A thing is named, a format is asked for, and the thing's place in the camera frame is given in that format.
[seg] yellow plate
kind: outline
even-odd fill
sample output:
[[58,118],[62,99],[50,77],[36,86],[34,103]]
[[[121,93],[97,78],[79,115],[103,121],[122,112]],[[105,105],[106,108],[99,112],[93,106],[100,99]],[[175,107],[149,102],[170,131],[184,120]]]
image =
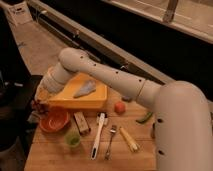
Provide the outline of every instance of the yellow plate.
[[[95,81],[96,91],[86,96],[73,98],[73,95],[87,80]],[[63,91],[49,99],[49,105],[67,109],[101,109],[106,100],[107,86],[89,75],[79,73],[67,83]]]

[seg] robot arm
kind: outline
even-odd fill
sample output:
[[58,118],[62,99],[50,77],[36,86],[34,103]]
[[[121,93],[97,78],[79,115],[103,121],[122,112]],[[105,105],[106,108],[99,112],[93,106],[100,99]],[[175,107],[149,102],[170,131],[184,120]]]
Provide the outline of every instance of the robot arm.
[[161,86],[96,63],[86,52],[73,48],[61,51],[59,63],[43,77],[41,84],[49,92],[57,93],[77,72],[99,79],[155,113],[158,171],[213,170],[210,111],[196,86],[184,81]]

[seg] white brush handle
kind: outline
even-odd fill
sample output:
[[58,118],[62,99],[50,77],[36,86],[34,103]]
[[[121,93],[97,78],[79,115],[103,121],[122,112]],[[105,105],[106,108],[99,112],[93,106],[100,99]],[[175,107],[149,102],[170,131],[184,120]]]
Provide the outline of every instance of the white brush handle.
[[91,154],[92,160],[94,160],[96,158],[97,153],[98,153],[98,147],[99,147],[99,143],[100,143],[100,137],[101,137],[101,131],[102,131],[103,125],[104,125],[104,122],[99,123],[98,132],[96,134],[95,142],[92,147],[92,154]]

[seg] small green cup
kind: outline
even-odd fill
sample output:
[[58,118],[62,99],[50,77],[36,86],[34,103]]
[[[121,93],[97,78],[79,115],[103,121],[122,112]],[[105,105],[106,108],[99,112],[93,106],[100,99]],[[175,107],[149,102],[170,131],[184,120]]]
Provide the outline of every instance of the small green cup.
[[75,148],[80,144],[81,136],[78,131],[69,131],[65,135],[65,141],[70,147]]

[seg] fork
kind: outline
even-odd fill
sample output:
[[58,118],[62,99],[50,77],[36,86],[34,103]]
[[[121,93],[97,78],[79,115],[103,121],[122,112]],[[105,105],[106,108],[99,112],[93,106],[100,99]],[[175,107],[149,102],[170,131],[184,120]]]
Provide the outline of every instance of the fork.
[[114,135],[116,134],[117,131],[117,126],[116,125],[112,125],[112,128],[110,129],[110,141],[109,141],[109,145],[105,154],[105,159],[109,160],[109,156],[110,156],[110,148],[111,148],[111,143],[112,143],[112,138],[114,137]]

